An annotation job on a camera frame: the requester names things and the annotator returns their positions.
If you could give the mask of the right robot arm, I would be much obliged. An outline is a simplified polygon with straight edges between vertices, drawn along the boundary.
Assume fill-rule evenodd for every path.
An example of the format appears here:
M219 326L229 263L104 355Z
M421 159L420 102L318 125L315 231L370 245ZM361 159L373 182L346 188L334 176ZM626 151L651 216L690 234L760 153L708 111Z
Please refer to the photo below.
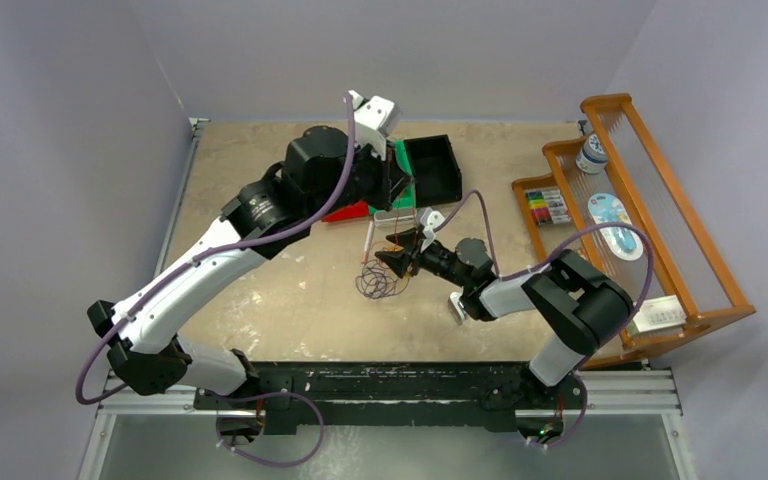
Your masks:
M377 260L400 278L426 271L456 285L454 304L466 317L491 322L531 310L540 314L553 334L521 381L524 399L536 407L556 399L560 382L617 335L635 309L619 284L570 249L534 271L504 279L481 239L464 238L453 249L416 229L387 239L399 247L376 252Z

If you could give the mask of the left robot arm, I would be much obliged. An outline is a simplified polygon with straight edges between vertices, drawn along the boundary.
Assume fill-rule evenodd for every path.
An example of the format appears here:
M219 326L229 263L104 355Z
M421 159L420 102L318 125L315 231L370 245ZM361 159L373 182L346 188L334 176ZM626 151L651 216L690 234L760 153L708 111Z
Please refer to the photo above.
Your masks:
M258 382L245 355L188 341L180 329L231 283L308 237L322 217L358 202L391 209L411 182L391 132L361 124L350 133L307 129L160 276L117 303L91 305L88 317L124 386L147 396L188 385L218 393L235 409L252 405Z

